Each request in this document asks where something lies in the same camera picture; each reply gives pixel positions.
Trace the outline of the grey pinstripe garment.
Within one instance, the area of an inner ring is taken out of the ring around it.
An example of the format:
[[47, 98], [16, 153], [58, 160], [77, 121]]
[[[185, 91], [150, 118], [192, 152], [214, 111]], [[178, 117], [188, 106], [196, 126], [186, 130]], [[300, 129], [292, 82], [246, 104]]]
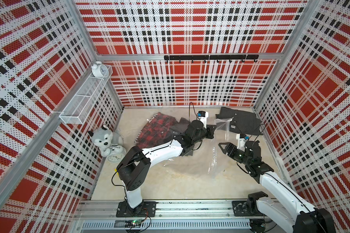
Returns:
[[257, 118], [255, 113], [222, 107], [220, 113], [216, 114], [216, 118], [231, 118], [232, 121], [230, 122], [229, 128], [230, 132], [253, 136], [262, 135], [262, 122]]

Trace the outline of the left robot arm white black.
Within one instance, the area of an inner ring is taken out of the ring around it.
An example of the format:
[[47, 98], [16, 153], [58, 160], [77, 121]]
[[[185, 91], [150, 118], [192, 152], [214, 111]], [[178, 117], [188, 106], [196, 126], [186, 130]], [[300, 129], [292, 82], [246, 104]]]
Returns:
[[185, 132], [175, 136], [169, 142], [152, 148], [132, 147], [119, 165], [116, 174], [123, 182], [125, 201], [135, 209], [143, 203], [141, 185], [154, 165], [175, 157], [189, 155], [195, 151], [195, 145], [204, 139], [213, 139], [216, 125], [206, 124], [206, 120], [192, 121]]

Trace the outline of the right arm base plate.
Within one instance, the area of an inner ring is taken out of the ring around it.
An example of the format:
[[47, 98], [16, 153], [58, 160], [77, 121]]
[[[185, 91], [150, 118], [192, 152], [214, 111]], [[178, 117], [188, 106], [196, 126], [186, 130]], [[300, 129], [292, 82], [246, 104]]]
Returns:
[[245, 201], [232, 201], [234, 216], [266, 216], [258, 210], [257, 201], [247, 199]]

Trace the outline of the red black plaid shirt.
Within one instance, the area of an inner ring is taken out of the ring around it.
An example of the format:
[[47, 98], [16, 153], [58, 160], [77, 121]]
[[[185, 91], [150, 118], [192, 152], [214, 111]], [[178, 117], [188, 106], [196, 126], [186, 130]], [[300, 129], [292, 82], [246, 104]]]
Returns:
[[143, 149], [163, 144], [168, 137], [171, 126], [176, 123], [175, 117], [157, 112], [141, 129], [134, 141], [135, 145]]

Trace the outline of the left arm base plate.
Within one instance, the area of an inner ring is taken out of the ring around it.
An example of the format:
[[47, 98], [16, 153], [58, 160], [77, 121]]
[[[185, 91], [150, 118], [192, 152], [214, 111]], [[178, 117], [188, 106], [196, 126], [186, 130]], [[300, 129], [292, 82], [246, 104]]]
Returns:
[[157, 202], [143, 201], [135, 208], [131, 208], [127, 201], [120, 202], [116, 212], [116, 217], [154, 217], [156, 213]]

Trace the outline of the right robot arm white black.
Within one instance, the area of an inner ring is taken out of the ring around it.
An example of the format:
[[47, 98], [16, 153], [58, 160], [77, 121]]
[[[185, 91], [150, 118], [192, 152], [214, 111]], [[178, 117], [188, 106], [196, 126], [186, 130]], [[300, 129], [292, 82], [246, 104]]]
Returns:
[[248, 196], [249, 212], [260, 212], [268, 216], [287, 233], [334, 233], [336, 231], [331, 214], [318, 209], [306, 201], [283, 182], [274, 169], [262, 161], [257, 142], [248, 142], [241, 150], [230, 142], [219, 143], [223, 154], [243, 164], [250, 177], [267, 189], [275, 199], [264, 192]]

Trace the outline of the clear vacuum bag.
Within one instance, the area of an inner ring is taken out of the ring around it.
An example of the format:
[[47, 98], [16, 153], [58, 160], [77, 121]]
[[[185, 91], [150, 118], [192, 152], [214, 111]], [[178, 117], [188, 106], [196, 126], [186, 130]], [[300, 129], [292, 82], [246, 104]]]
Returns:
[[164, 163], [164, 166], [192, 177], [215, 178], [226, 165], [220, 157], [218, 143], [229, 136], [231, 118], [215, 119], [206, 124], [206, 113], [200, 111], [190, 122], [185, 118], [158, 112], [141, 129], [135, 145], [142, 154], [150, 158], [151, 166]]

